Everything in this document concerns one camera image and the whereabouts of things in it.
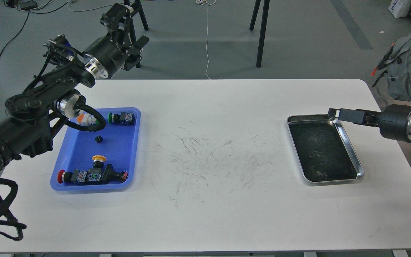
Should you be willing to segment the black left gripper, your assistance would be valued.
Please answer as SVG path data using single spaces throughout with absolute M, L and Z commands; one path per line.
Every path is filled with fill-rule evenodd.
M 94 41 L 84 51 L 84 69 L 93 78 L 110 79 L 120 69 L 129 71 L 141 67 L 141 53 L 149 42 L 147 36 L 135 39 L 133 16 L 135 9 L 131 5 L 115 3 L 101 17 L 101 24 L 107 34 Z

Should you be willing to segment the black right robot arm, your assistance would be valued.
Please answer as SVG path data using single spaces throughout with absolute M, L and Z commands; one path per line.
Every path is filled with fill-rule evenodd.
M 383 112 L 329 109 L 328 117 L 353 124 L 378 127 L 384 138 L 411 143 L 411 106 L 389 105 Z

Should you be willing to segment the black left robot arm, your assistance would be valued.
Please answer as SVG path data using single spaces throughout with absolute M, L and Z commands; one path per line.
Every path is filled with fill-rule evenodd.
M 115 3 L 101 18 L 107 34 L 83 52 L 73 48 L 64 35 L 45 43 L 46 60 L 39 74 L 21 94 L 5 101 L 7 118 L 0 122 L 0 173 L 11 161 L 20 160 L 21 155 L 35 157 L 51 151 L 53 138 L 64 125 L 85 132 L 101 131 L 112 123 L 136 125 L 135 112 L 104 118 L 75 89 L 78 84 L 91 88 L 98 78 L 110 79 L 120 69 L 140 67 L 141 53 L 149 38 L 136 39 L 136 14 L 148 30 L 140 0 Z M 0 235 L 13 241 L 22 240 L 26 229 L 9 210 L 17 192 L 16 182 L 0 178 L 0 226 L 14 227 L 17 232 L 10 236 L 0 231 Z

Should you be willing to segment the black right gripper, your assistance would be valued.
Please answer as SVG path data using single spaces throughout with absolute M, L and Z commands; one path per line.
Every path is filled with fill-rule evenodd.
M 329 109 L 328 117 L 354 124 L 375 126 L 386 139 L 411 143 L 411 106 L 393 104 L 383 112 Z

